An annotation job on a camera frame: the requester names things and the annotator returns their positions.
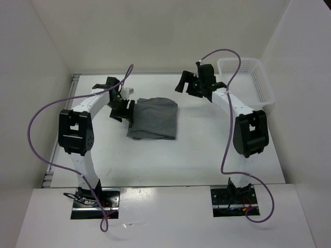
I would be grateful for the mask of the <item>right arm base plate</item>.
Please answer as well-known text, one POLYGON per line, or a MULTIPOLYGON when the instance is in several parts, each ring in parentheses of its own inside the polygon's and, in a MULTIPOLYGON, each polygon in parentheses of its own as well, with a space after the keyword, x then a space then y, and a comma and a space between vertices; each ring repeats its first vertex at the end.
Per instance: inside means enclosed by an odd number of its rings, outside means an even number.
POLYGON ((211 187, 210 195, 213 217, 215 218, 245 216, 246 211, 248 211, 248 216, 260 215, 254 188, 245 196, 239 197, 239 199, 231 199, 226 186, 211 187))

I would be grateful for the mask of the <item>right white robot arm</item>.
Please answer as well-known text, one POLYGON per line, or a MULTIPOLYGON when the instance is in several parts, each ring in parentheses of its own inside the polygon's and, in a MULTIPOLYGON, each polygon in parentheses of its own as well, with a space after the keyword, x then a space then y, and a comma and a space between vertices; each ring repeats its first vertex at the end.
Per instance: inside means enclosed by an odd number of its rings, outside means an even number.
POLYGON ((211 64, 197 63, 195 73, 184 70, 176 92, 186 92, 190 96, 207 98, 229 114, 229 138, 222 158, 220 171, 227 175, 227 197, 232 203, 239 203, 251 193, 250 165, 269 144, 267 117, 263 110, 254 110, 234 96, 229 84, 217 82, 214 67, 211 64), (226 172, 225 162, 230 148, 233 147, 241 158, 236 169, 226 172))

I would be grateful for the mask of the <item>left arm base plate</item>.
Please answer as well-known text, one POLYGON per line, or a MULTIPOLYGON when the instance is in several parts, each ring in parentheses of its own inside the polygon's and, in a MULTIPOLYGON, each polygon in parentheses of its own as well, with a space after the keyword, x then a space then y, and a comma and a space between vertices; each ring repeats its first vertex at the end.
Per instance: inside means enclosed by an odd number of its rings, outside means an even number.
MULTIPOLYGON (((78 191, 75 194, 64 193, 65 196, 73 200, 71 210, 71 220, 101 220, 102 211, 95 199, 78 197, 78 191)), ((118 219, 119 216, 119 189, 105 189, 101 193, 101 204, 107 214, 107 219, 118 219)))

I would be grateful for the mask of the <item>grey shorts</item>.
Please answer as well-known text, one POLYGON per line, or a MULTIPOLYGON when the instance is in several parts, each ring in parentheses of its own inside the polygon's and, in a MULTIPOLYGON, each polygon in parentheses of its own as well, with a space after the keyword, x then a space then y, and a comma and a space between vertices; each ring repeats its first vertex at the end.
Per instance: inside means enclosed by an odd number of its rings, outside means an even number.
POLYGON ((178 104, 163 97, 139 98, 127 137, 134 140, 175 140, 178 104))

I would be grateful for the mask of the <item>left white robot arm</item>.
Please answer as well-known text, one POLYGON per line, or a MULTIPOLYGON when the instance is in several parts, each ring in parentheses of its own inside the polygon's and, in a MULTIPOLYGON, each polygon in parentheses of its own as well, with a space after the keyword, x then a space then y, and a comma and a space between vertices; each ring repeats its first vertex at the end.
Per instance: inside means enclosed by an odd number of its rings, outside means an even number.
POLYGON ((80 104, 59 114, 58 144, 69 155, 78 174, 76 201, 99 206, 103 201, 101 181, 95 172, 91 149, 95 142, 93 119, 104 106, 111 108, 110 117, 133 124, 135 101, 130 100, 133 88, 126 88, 117 78, 107 77, 105 84, 96 84, 80 104))

